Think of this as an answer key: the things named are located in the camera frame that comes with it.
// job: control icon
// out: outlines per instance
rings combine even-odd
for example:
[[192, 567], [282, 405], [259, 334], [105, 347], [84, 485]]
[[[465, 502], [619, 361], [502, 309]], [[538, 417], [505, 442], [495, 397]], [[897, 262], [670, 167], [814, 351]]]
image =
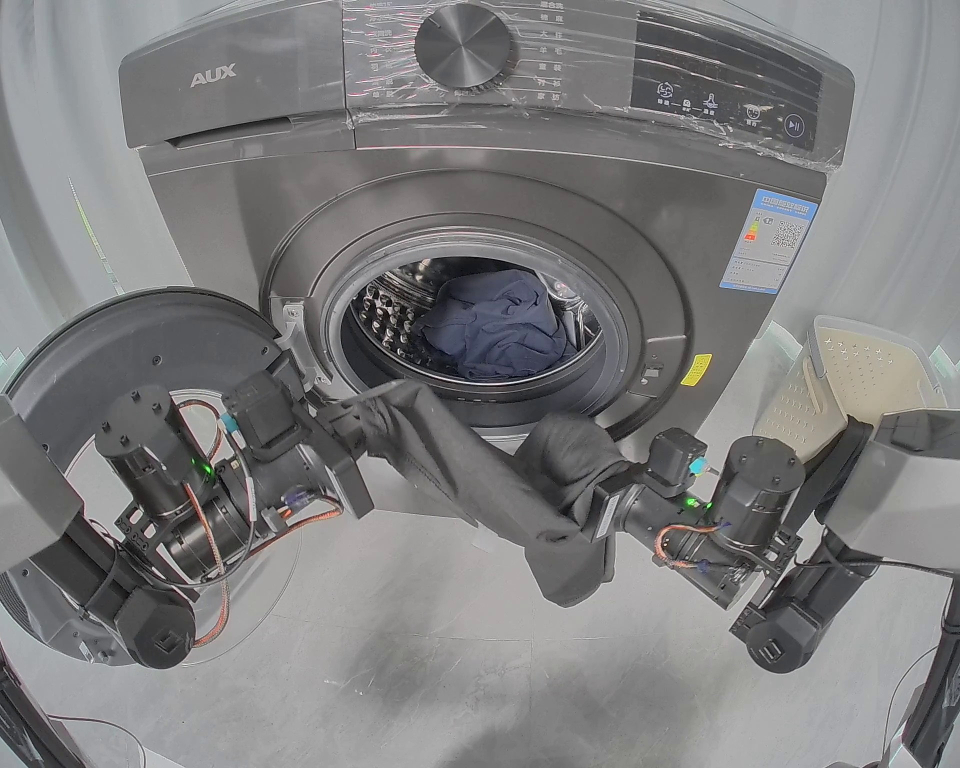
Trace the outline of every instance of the control icon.
[[783, 120], [783, 129], [790, 138], [800, 138], [806, 131], [806, 123], [799, 114], [788, 114]]

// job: touch control panel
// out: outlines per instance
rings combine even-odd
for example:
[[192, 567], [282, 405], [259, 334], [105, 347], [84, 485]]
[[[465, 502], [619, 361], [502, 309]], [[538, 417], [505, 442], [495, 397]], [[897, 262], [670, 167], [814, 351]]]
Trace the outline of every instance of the touch control panel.
[[693, 117], [813, 149], [823, 76], [729, 30], [641, 12], [631, 107]]

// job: gray floor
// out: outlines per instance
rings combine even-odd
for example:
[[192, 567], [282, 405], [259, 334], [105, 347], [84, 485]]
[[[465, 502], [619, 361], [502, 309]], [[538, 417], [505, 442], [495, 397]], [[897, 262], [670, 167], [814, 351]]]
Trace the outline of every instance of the gray floor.
[[[749, 430], [764, 386], [741, 369], [703, 433], [715, 462]], [[114, 720], [186, 768], [878, 759], [894, 686], [935, 644], [944, 584], [879, 573], [813, 661], [780, 677], [749, 661], [732, 616], [621, 538], [613, 583], [564, 610], [540, 598], [518, 550], [483, 551], [457, 520], [338, 518], [305, 530], [273, 613], [208, 663], [87, 666], [5, 615], [0, 637], [45, 708]]]

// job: black cloth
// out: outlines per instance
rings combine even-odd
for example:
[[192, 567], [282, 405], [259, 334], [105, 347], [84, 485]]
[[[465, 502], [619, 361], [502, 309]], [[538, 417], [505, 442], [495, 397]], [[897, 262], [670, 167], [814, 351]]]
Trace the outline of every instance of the black cloth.
[[548, 416], [510, 456], [418, 382], [397, 382], [356, 407], [370, 454], [467, 522], [521, 545], [547, 600], [576, 605], [612, 578], [613, 536], [590, 543], [581, 527], [593, 487], [629, 462], [592, 420]]
[[532, 376], [575, 353], [546, 288], [522, 270], [449, 280], [414, 332], [474, 381]]

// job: gray panel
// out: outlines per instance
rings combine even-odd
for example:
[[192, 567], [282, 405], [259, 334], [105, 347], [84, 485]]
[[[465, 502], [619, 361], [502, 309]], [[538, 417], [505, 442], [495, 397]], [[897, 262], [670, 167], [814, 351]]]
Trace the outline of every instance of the gray panel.
[[47, 458], [0, 395], [0, 571], [55, 543], [84, 509], [83, 500]]
[[956, 473], [956, 459], [911, 454], [871, 441], [826, 525], [861, 552], [960, 569], [960, 514], [950, 482]]
[[343, 109], [340, 26], [334, 0], [286, 0], [201, 16], [134, 51], [120, 64], [128, 146]]

